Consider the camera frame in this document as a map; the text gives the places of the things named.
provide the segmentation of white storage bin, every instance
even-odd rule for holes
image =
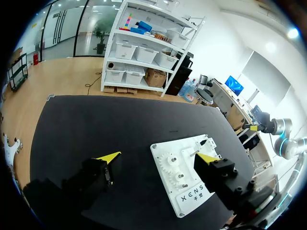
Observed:
[[[167,69],[172,69],[176,61],[179,59],[177,57],[171,57],[162,51],[160,51],[156,56],[155,56],[155,61],[157,64],[161,67],[167,68]]]
[[[135,57],[138,61],[152,63],[157,53],[159,53],[159,51],[146,45],[142,45],[136,48]]]
[[[171,44],[183,48],[189,39],[174,30],[166,30],[166,35],[171,39]]]
[[[145,71],[140,66],[127,65],[126,73],[126,83],[131,85],[139,85],[145,76]]]
[[[136,47],[138,46],[130,43],[129,41],[117,41],[115,57],[131,60]]]
[[[124,72],[126,72],[125,64],[114,63],[113,69],[106,69],[106,81],[107,82],[121,82]]]

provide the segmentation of potted plant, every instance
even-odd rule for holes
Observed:
[[[97,54],[102,54],[105,49],[104,38],[106,33],[111,32],[113,22],[109,20],[99,20],[93,30],[97,38],[100,38],[100,43],[97,44]]]

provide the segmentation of white shelving unit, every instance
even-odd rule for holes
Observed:
[[[192,38],[186,45],[186,47],[177,47],[165,41],[156,39],[154,37],[133,33],[130,31],[120,30],[120,27],[124,27],[128,16],[132,13],[132,18],[130,20],[128,28],[134,26],[136,22],[144,21],[147,22],[150,26],[153,27],[153,30],[157,31],[166,31],[167,29],[176,30],[178,32],[183,31],[184,28],[190,28],[190,31],[187,34],[192,33]],[[127,87],[127,88],[135,88],[135,89],[144,89],[144,90],[151,90],[162,92],[162,97],[165,95],[168,86],[170,85],[171,81],[173,80],[176,72],[179,69],[184,57],[187,55],[188,50],[193,43],[195,37],[198,35],[202,25],[204,24],[205,17],[202,19],[202,22],[195,26],[190,21],[181,18],[173,13],[163,10],[157,6],[141,2],[138,0],[124,0],[117,15],[115,21],[113,23],[111,33],[109,36],[109,40],[106,46],[106,54],[105,60],[102,68],[102,78],[101,78],[101,91],[103,92],[105,86],[118,86],[118,87]],[[164,50],[164,51],[176,51],[181,52],[183,55],[181,59],[175,66],[174,70],[166,69],[160,67],[155,61],[151,64],[137,61],[135,57],[132,57],[131,60],[127,59],[120,59],[115,58],[115,41],[119,40],[129,40],[136,44],[146,44],[149,45],[157,50]],[[108,62],[114,63],[125,63],[131,64],[136,66],[142,66],[145,68],[153,68],[167,72],[167,79],[165,88],[156,88],[150,87],[147,85],[146,81],[142,79],[139,85],[131,85],[125,83],[125,76],[123,77],[121,82],[107,82],[105,81],[106,78],[106,67]]]

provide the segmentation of office chair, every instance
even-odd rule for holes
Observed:
[[[204,85],[208,87],[212,87],[212,83],[208,82],[208,77],[205,75],[200,76],[200,80],[198,82],[198,85]],[[196,104],[200,104],[201,102],[204,102],[205,104],[213,104],[213,93],[210,92],[208,89],[196,89],[195,91],[196,95],[200,98]]]

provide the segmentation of black tabletop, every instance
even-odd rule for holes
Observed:
[[[213,195],[177,218],[167,197],[150,145],[208,134],[216,152],[236,163],[246,179],[252,165],[220,111],[187,103],[104,96],[56,96],[45,105],[31,148],[31,180],[57,186],[77,173],[81,162],[122,152],[116,183],[82,214],[116,229],[220,229],[230,218]]]

